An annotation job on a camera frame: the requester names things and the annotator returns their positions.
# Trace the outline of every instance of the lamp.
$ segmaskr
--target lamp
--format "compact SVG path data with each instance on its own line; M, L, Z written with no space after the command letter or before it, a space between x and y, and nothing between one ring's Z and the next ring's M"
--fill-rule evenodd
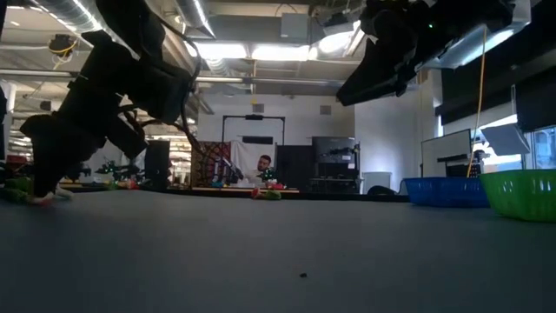
M195 43L204 59L246 58L245 46L240 43ZM189 54L196 57L193 47L186 43Z
M309 46L283 46L274 44L259 44L253 55L255 60L262 61L307 61Z

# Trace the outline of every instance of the blue basket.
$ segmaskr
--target blue basket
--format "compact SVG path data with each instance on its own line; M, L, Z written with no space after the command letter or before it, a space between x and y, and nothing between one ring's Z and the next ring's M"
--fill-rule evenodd
M490 207L479 178L410 178L404 182L413 204L442 208Z

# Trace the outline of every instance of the green toy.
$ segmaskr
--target green toy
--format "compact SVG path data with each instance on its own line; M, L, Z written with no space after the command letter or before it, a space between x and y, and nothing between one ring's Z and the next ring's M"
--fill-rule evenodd
M251 197L255 200L281 200L281 193L278 190L261 191L258 188L251 191Z
M27 203L27 196L32 191L33 183L27 177L7 179L0 189L0 199L11 203Z

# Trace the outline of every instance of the yellow cable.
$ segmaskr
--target yellow cable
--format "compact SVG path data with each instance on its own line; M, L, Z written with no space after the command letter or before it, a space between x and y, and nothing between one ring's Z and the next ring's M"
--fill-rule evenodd
M479 128L480 109L483 106L483 88L485 86L485 56L487 55L487 27L483 33L483 56L480 61L480 84L479 84L479 108L477 108L477 123L475 124L475 132L473 133L473 141L471 145L471 157L469 158L469 166L467 166L467 178L471 176L471 167L473 166L474 146L477 141L477 129Z
M74 49L74 48L76 47L78 41L79 41L79 39L76 39L76 41L73 42L73 44L71 45L71 47L66 48L66 49L64 49L64 50L52 50L52 49L50 49L50 48L49 48L49 50L50 50L50 52L52 52L52 53L64 53L64 52L68 52L68 51L70 51L70 50L72 50L72 49Z

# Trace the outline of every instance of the speaker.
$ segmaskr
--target speaker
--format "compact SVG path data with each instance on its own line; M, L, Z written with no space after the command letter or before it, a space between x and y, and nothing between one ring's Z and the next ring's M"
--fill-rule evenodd
M170 167L170 141L149 140L145 153L145 177L153 186L167 185Z

